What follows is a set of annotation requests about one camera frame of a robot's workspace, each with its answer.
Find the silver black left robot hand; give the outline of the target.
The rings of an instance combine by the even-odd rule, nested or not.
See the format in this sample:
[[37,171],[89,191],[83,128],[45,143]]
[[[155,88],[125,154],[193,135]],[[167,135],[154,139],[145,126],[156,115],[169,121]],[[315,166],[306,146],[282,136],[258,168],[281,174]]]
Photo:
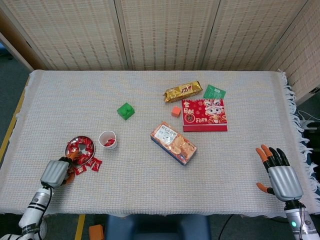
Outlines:
[[61,157],[59,160],[51,160],[41,176],[41,185],[46,188],[56,189],[62,185],[70,184],[75,178],[72,168],[73,161],[78,155],[79,151],[76,150],[67,156]]

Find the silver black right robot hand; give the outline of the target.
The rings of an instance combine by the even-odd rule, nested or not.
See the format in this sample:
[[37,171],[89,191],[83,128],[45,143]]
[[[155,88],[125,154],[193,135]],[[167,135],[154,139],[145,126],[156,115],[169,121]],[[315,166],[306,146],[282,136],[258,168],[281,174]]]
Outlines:
[[255,149],[268,174],[271,186],[256,183],[259,190],[272,194],[282,202],[298,201],[303,196],[303,189],[294,168],[290,165],[286,154],[262,144]]

